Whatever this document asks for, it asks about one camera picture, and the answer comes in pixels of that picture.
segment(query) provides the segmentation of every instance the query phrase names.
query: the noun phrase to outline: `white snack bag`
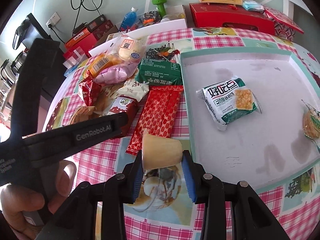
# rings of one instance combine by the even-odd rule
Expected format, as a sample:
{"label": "white snack bag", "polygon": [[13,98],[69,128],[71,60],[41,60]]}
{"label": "white snack bag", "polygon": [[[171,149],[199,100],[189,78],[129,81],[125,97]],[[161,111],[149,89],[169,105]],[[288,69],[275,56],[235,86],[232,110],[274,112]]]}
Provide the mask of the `white snack bag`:
{"label": "white snack bag", "polygon": [[234,76],[231,80],[216,83],[197,92],[203,98],[213,117],[214,123],[221,131],[227,124],[261,108],[250,89],[241,78]]}

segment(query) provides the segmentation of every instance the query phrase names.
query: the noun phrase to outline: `white tray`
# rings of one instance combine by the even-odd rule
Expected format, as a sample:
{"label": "white tray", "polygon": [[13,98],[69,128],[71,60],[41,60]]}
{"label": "white tray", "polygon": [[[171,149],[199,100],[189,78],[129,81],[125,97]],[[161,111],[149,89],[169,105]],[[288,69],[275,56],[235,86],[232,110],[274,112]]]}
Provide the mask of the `white tray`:
{"label": "white tray", "polygon": [[[320,89],[290,51],[204,49],[182,53],[181,62],[192,155],[206,172],[258,189],[288,179],[320,157],[302,132],[301,101],[320,109]],[[263,113],[255,111],[219,131],[196,90],[233,75],[252,90]]]}

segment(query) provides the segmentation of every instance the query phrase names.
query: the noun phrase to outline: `snack package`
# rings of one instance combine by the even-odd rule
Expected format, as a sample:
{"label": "snack package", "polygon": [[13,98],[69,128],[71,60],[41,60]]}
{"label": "snack package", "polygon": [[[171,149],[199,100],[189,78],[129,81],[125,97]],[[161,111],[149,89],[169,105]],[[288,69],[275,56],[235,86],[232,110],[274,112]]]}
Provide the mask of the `snack package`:
{"label": "snack package", "polygon": [[99,116],[106,115],[115,99],[119,96],[117,90],[122,86],[123,84],[103,87],[98,95],[97,101],[94,103],[96,107],[94,113],[98,114]]}
{"label": "snack package", "polygon": [[143,15],[143,26],[153,25],[161,21],[161,16],[158,11],[150,11]]}
{"label": "snack package", "polygon": [[97,58],[90,64],[86,70],[85,77],[91,76],[92,78],[96,78],[104,69],[121,63],[123,63],[123,60],[119,59],[116,55],[103,53],[97,56]]}
{"label": "snack package", "polygon": [[305,105],[305,113],[302,119],[303,131],[306,137],[314,141],[318,150],[320,150],[320,112],[309,104],[305,103]]}
{"label": "snack package", "polygon": [[92,77],[87,77],[79,83],[78,95],[86,106],[93,106],[101,91],[101,85],[95,83]]}
{"label": "snack package", "polygon": [[145,41],[136,40],[126,34],[116,38],[115,44],[108,51],[109,55],[119,57],[125,62],[140,61],[145,53]]}
{"label": "snack package", "polygon": [[205,87],[196,93],[204,99],[214,123],[221,131],[226,130],[228,123],[256,109],[262,112],[252,91],[238,77]]}
{"label": "snack package", "polygon": [[120,88],[117,93],[129,98],[134,98],[138,102],[149,92],[149,85],[141,84],[134,79],[127,80],[124,86]]}
{"label": "snack package", "polygon": [[94,106],[80,106],[76,109],[76,111],[73,113],[69,124],[78,123],[87,121],[91,118],[91,115],[93,114],[95,107]]}
{"label": "snack package", "polygon": [[252,0],[243,1],[242,7],[244,9],[246,9],[247,11],[257,11],[257,12],[264,11],[263,5],[257,3],[256,1],[252,1]]}
{"label": "snack package", "polygon": [[143,130],[165,138],[171,136],[183,86],[150,86],[150,93],[126,152],[137,155],[142,149]]}
{"label": "snack package", "polygon": [[182,85],[181,67],[178,63],[143,58],[135,78],[149,85]]}
{"label": "snack package", "polygon": [[116,98],[107,115],[124,112],[128,115],[128,123],[127,125],[121,127],[121,130],[122,130],[121,135],[115,138],[122,138],[127,135],[128,130],[130,129],[133,119],[135,118],[138,110],[139,110],[139,106],[138,106],[137,100],[132,98],[126,98],[126,97]]}
{"label": "snack package", "polygon": [[138,62],[114,65],[101,71],[94,79],[98,84],[109,86],[126,81],[137,70]]}

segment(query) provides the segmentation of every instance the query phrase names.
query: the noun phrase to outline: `pink wrapped candy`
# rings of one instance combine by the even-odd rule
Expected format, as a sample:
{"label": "pink wrapped candy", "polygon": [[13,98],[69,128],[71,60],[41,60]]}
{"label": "pink wrapped candy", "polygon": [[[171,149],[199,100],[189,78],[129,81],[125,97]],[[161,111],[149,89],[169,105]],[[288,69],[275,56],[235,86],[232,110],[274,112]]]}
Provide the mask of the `pink wrapped candy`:
{"label": "pink wrapped candy", "polygon": [[123,63],[114,65],[103,70],[95,79],[94,82],[103,85],[114,85],[126,81],[131,77],[138,67],[138,62]]}

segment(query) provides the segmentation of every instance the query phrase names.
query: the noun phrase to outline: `red patterned packet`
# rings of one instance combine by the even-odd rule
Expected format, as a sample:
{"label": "red patterned packet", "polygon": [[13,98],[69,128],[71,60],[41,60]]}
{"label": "red patterned packet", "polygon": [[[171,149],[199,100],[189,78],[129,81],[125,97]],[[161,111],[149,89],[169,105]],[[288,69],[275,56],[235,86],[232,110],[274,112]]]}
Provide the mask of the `red patterned packet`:
{"label": "red patterned packet", "polygon": [[93,106],[101,91],[101,85],[95,83],[92,77],[87,77],[79,83],[78,95],[86,106]]}
{"label": "red patterned packet", "polygon": [[171,136],[182,92],[183,86],[150,86],[148,99],[127,147],[127,153],[137,155],[142,149],[145,128],[152,135],[165,138]]}

